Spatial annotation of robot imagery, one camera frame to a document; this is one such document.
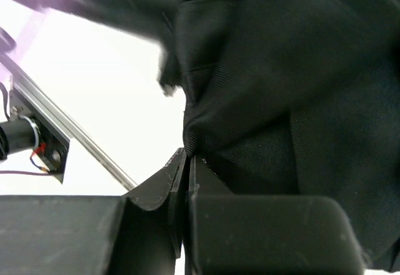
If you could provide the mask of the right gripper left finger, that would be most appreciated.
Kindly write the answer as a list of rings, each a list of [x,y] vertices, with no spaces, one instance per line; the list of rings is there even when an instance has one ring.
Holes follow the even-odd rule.
[[[123,196],[2,196],[2,274],[173,274],[181,255],[178,149]]]

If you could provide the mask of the black pleated skirt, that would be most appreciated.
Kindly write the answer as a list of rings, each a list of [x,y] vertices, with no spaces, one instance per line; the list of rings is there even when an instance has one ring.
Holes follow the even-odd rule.
[[[233,191],[346,211],[399,270],[399,0],[187,0],[174,15],[183,144]]]

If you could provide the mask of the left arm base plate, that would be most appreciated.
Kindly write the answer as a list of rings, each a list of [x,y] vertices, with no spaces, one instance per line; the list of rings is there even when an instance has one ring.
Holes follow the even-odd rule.
[[[34,84],[15,80],[9,92],[9,112],[13,121],[27,117],[36,124],[39,141],[35,156],[46,172],[62,183],[71,137],[57,108]]]

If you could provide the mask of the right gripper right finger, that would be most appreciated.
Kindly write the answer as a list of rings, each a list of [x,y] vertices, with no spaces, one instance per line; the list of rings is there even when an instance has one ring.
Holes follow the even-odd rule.
[[[348,217],[327,197],[234,194],[201,158],[189,169],[184,246],[193,274],[363,274]]]

